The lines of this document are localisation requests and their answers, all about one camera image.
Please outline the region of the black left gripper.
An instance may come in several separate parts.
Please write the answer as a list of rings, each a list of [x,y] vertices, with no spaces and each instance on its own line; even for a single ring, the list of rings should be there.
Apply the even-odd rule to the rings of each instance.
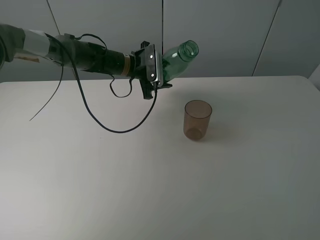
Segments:
[[[160,90],[160,89],[169,89],[173,85],[170,83],[163,83],[161,86],[158,82],[151,83],[147,79],[147,72],[146,72],[146,48],[150,44],[147,41],[143,41],[140,44],[140,49],[137,51],[132,51],[131,54],[134,57],[134,68],[133,68],[133,76],[139,80],[143,98],[145,100],[150,100],[153,98],[152,91],[153,90]]]

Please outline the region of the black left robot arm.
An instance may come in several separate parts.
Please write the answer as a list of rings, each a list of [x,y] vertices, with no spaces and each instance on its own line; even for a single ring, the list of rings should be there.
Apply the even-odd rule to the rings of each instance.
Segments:
[[[144,41],[139,50],[125,54],[71,34],[52,38],[42,31],[0,25],[2,64],[14,59],[38,62],[41,58],[89,73],[138,79],[145,100],[152,99],[154,83],[159,89],[172,87],[163,81],[160,55],[149,42]]]

